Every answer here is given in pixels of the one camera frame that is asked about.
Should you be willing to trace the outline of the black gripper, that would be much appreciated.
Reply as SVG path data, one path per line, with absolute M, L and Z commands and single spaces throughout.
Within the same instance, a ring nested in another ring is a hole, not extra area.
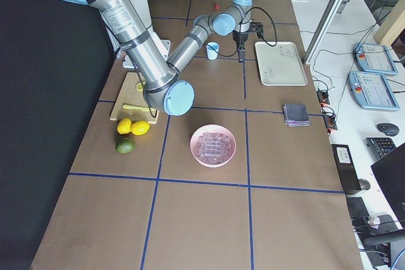
M 238 49 L 238 62 L 243 63 L 246 56 L 244 44 L 249 38 L 249 33 L 234 30 L 232 32 L 232 38 L 236 44 L 236 48 Z

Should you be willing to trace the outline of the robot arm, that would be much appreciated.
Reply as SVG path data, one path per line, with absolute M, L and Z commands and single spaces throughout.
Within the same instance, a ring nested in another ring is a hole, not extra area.
M 212 33 L 226 36 L 249 28 L 252 0 L 233 0 L 220 14 L 201 15 L 178 47 L 164 58 L 153 34 L 147 0 L 63 0 L 89 5 L 103 16 L 121 49 L 146 82 L 143 95 L 147 104 L 172 116 L 185 114 L 194 102 L 194 89 L 179 78 Z

